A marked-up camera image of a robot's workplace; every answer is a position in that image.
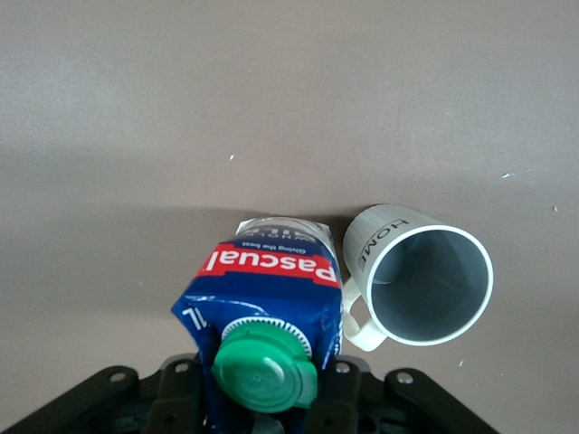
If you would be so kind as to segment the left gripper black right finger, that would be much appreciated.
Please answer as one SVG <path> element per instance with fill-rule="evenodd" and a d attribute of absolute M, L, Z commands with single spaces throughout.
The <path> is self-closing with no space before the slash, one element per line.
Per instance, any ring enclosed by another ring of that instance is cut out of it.
<path fill-rule="evenodd" d="M 367 362 L 359 357 L 334 357 L 321 374 L 317 398 L 307 414 L 307 434 L 356 434 L 358 399 Z"/>

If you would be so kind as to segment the brown table cover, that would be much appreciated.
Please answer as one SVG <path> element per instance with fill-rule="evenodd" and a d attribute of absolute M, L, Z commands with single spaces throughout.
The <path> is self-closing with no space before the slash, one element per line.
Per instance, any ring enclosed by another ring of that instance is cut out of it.
<path fill-rule="evenodd" d="M 0 430 L 194 344 L 240 221 L 376 203 L 474 234 L 482 318 L 384 342 L 502 434 L 579 434 L 579 0 L 0 0 Z"/>

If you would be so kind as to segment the white mug with HOME print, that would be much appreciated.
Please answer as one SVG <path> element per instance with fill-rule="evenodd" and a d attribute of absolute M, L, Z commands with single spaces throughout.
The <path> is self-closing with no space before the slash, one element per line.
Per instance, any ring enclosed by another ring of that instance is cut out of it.
<path fill-rule="evenodd" d="M 372 352 L 382 342 L 430 346 L 469 330 L 489 304 L 490 256 L 463 229 L 395 204 L 359 213 L 346 229 L 344 335 Z"/>

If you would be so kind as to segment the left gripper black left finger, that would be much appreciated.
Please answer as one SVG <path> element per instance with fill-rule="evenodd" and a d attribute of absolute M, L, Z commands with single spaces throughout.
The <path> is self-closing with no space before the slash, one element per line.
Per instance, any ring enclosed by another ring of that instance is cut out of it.
<path fill-rule="evenodd" d="M 201 364 L 196 356 L 174 358 L 163 367 L 147 417 L 147 434 L 204 434 Z"/>

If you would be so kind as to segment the blue Pascual milk carton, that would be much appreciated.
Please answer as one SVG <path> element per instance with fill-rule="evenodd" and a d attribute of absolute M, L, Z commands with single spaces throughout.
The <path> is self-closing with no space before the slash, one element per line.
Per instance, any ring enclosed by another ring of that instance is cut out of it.
<path fill-rule="evenodd" d="M 257 415 L 300 434 L 342 344 L 342 279 L 328 226 L 242 222 L 196 272 L 173 314 L 192 337 L 209 434 L 250 434 Z"/>

